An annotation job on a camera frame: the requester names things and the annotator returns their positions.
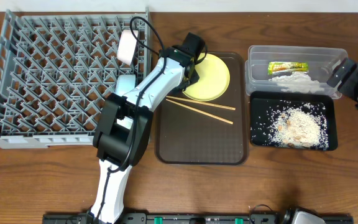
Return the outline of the yellow round plate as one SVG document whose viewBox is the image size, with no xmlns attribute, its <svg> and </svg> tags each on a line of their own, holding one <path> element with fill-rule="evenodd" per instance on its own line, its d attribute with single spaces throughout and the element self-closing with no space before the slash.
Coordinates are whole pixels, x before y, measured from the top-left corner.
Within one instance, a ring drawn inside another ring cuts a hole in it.
<svg viewBox="0 0 358 224">
<path fill-rule="evenodd" d="M 206 57 L 195 67 L 199 80 L 190 85 L 183 93 L 192 100 L 215 100 L 227 90 L 230 83 L 230 72 L 219 57 L 213 54 L 201 55 L 206 55 Z"/>
</svg>

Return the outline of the wooden chopstick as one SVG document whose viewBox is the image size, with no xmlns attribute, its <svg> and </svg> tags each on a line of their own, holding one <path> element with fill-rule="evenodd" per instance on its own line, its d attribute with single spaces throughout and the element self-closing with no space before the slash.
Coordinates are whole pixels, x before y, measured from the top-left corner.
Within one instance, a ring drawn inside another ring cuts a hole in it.
<svg viewBox="0 0 358 224">
<path fill-rule="evenodd" d="M 233 110 L 233 111 L 236 110 L 235 107 L 231 107 L 231 106 L 218 105 L 218 104 L 207 103 L 207 102 L 203 102 L 203 101 L 196 101 L 196 100 L 191 100 L 191 99 L 186 99 L 186 98 L 179 98 L 179 97 L 175 97 L 175 96 L 166 96 L 166 98 L 172 99 L 172 100 L 185 101 L 185 102 L 189 102 L 189 103 L 196 103 L 196 104 L 200 104 L 200 105 L 212 106 L 212 107 L 216 107 L 216 108 L 222 108 L 222 109 L 225 109 L 225 110 Z"/>
<path fill-rule="evenodd" d="M 230 120 L 228 120 L 228 119 L 221 118 L 221 117 L 216 116 L 216 115 L 214 115 L 214 114 L 207 113 L 207 112 L 205 112 L 205 111 L 202 111 L 202 110 L 199 110 L 199 109 L 196 109 L 196 108 L 193 108 L 193 107 L 184 105 L 184 104 L 182 104 L 182 103 L 179 103 L 179 102 L 176 102 L 176 101 L 173 101 L 173 100 L 168 100 L 168 99 L 166 99 L 166 101 L 171 102 L 171 103 L 173 103 L 173 104 L 175 104 L 175 105 L 181 106 L 181 107 L 183 107 L 183 108 L 186 108 L 186 109 L 188 109 L 188 110 L 194 111 L 194 112 L 196 112 L 196 113 L 203 114 L 203 115 L 208 116 L 208 117 L 210 117 L 210 118 L 214 118 L 214 119 L 216 119 L 216 120 L 220 120 L 220 121 L 225 122 L 225 123 L 227 123 L 227 124 L 234 124 L 233 121 L 230 121 Z"/>
</svg>

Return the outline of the light blue bowl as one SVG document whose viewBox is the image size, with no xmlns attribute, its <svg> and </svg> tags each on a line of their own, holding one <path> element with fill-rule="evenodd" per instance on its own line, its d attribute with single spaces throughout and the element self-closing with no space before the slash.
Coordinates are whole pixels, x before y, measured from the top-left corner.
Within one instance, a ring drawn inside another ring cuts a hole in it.
<svg viewBox="0 0 358 224">
<path fill-rule="evenodd" d="M 135 88 L 135 75 L 120 75 L 116 82 L 115 94 L 123 96 Z"/>
</svg>

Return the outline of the pink white bowl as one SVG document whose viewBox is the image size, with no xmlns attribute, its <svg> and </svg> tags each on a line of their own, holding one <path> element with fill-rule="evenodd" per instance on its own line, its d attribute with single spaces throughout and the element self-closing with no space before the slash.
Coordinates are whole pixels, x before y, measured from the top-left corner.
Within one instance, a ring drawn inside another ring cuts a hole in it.
<svg viewBox="0 0 358 224">
<path fill-rule="evenodd" d="M 136 37 L 138 37 L 139 32 L 134 30 L 123 30 L 119 40 L 119 46 L 117 50 L 117 59 L 123 62 L 126 65 L 130 65 L 134 58 L 135 49 L 137 46 Z"/>
</svg>

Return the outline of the green orange snack wrapper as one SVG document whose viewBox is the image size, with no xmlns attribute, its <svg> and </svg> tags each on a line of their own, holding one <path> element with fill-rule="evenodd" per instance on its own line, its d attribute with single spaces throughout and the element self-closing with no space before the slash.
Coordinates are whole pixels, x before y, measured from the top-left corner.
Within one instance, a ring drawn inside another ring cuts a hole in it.
<svg viewBox="0 0 358 224">
<path fill-rule="evenodd" d="M 268 74 L 275 75 L 283 72 L 307 72 L 309 65 L 306 62 L 270 62 Z"/>
</svg>

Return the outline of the white tissue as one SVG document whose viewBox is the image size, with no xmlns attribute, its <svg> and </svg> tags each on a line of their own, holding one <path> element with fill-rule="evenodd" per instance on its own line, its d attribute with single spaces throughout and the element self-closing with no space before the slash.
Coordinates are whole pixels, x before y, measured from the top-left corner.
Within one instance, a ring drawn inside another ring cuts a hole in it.
<svg viewBox="0 0 358 224">
<path fill-rule="evenodd" d="M 320 82 L 312 80 L 305 72 L 293 72 L 291 75 L 273 77 L 269 81 L 276 83 L 283 92 L 316 93 L 324 91 Z"/>
</svg>

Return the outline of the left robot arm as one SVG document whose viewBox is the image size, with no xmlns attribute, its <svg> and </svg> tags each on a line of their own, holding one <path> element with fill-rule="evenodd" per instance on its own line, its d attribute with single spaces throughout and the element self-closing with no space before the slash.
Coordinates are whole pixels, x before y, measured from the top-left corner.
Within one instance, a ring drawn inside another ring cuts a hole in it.
<svg viewBox="0 0 358 224">
<path fill-rule="evenodd" d="M 129 173 L 148 146 L 155 109 L 168 94 L 199 80 L 195 66 L 206 48 L 200 36 L 188 33 L 182 44 L 160 51 L 155 68 L 135 88 L 108 96 L 93 137 L 101 171 L 88 223 L 115 223 L 121 216 Z"/>
</svg>

